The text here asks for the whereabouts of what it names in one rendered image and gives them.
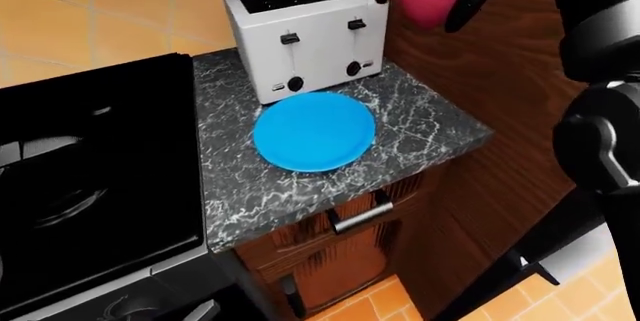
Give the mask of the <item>blue round plate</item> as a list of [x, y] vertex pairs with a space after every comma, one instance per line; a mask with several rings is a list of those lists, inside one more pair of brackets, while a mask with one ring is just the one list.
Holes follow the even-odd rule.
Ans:
[[310, 92], [268, 107], [253, 142], [269, 164], [300, 173], [336, 170], [360, 158], [375, 140], [369, 108], [335, 92]]

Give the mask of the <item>silver four-slot toaster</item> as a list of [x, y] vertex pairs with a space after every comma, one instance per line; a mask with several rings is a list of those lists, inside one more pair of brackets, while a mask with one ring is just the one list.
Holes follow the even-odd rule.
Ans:
[[223, 0], [261, 104], [379, 74], [389, 5], [376, 0]]

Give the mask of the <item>wooden base cabinet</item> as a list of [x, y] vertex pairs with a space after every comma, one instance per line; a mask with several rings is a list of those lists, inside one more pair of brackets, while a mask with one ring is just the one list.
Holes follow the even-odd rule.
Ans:
[[[331, 230], [327, 209], [236, 246], [234, 251], [274, 308], [275, 320], [300, 321], [319, 314], [397, 271], [447, 167], [440, 164], [379, 188], [391, 197], [394, 209], [346, 233]], [[375, 206], [373, 192], [329, 209], [341, 219], [351, 218]], [[280, 286], [280, 278], [290, 274], [306, 307], [304, 319], [295, 317]]]

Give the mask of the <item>black stove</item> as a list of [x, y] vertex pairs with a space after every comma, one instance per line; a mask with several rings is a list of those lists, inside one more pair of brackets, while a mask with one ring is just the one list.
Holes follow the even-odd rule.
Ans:
[[206, 242], [190, 56], [0, 89], [0, 321], [154, 319], [224, 287]]

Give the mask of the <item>black stove knob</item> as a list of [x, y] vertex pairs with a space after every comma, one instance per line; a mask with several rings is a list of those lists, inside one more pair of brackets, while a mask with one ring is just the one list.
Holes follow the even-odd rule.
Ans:
[[123, 296], [105, 308], [96, 321], [152, 321], [159, 303], [148, 296]]

